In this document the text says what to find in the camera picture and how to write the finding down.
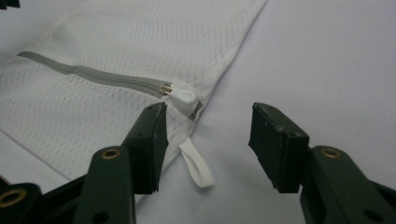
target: brass screw insert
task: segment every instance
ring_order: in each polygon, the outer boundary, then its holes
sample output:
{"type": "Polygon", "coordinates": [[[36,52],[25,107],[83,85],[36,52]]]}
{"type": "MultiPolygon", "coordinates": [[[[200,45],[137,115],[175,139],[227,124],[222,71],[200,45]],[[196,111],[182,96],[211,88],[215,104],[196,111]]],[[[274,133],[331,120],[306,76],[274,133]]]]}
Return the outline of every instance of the brass screw insert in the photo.
{"type": "Polygon", "coordinates": [[[10,207],[26,196],[26,189],[11,189],[0,195],[0,208],[10,207]]]}

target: white mesh fabric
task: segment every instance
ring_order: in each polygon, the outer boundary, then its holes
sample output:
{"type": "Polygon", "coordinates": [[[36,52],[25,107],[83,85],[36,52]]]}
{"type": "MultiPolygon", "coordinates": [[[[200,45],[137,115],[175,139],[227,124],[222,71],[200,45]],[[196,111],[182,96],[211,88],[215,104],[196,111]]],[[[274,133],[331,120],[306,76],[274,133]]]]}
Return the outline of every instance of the white mesh fabric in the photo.
{"type": "MultiPolygon", "coordinates": [[[[97,0],[56,21],[26,51],[191,87],[205,106],[265,2],[97,0]]],[[[23,58],[0,72],[1,130],[69,179],[87,172],[95,150],[119,145],[143,108],[158,102],[23,58]]],[[[164,166],[193,124],[168,107],[164,166]]]]}
{"type": "Polygon", "coordinates": [[[28,51],[68,65],[196,88],[203,103],[265,0],[98,0],[28,51]]]}
{"type": "MultiPolygon", "coordinates": [[[[159,102],[141,92],[66,76],[23,58],[0,73],[0,128],[68,179],[88,171],[96,150],[119,146],[141,111],[159,102]]],[[[192,126],[172,107],[167,116],[172,144],[165,165],[192,126]]]]}

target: white fabric tab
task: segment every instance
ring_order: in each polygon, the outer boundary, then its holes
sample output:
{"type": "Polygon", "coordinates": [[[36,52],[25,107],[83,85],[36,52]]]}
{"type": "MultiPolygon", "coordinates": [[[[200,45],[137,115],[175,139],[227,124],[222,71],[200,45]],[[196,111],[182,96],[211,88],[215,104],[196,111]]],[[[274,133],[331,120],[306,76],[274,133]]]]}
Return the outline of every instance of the white fabric tab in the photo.
{"type": "Polygon", "coordinates": [[[204,159],[202,159],[201,155],[198,153],[198,150],[192,144],[191,139],[187,138],[186,141],[180,144],[180,149],[195,183],[200,188],[208,188],[213,186],[212,174],[210,174],[204,159]]]}

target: gray zipper tape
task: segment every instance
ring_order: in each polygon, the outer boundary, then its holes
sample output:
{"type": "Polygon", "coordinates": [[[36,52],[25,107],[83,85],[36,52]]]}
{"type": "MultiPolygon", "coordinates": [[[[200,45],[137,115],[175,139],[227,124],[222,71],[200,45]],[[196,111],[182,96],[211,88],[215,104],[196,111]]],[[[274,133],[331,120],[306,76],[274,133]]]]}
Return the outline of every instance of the gray zipper tape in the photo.
{"type": "Polygon", "coordinates": [[[22,56],[24,58],[33,60],[37,63],[44,64],[47,67],[65,75],[75,74],[91,82],[96,82],[99,84],[109,85],[109,86],[124,87],[135,91],[141,91],[143,93],[154,96],[158,99],[161,99],[161,97],[163,97],[163,95],[160,92],[158,92],[160,86],[171,85],[171,83],[169,82],[165,82],[154,78],[127,77],[123,75],[99,71],[93,68],[80,66],[80,65],[70,66],[63,63],[58,63],[42,55],[27,51],[18,54],[18,56],[22,56]]]}

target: metal zipper pull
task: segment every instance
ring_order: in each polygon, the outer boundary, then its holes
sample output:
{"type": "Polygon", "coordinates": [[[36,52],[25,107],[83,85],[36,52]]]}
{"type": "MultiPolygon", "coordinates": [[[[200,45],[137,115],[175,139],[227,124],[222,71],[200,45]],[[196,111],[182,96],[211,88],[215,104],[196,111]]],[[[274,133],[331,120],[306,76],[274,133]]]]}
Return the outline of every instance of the metal zipper pull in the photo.
{"type": "Polygon", "coordinates": [[[193,91],[186,91],[167,85],[158,89],[162,95],[168,95],[177,109],[189,117],[198,103],[197,95],[193,91]]]}

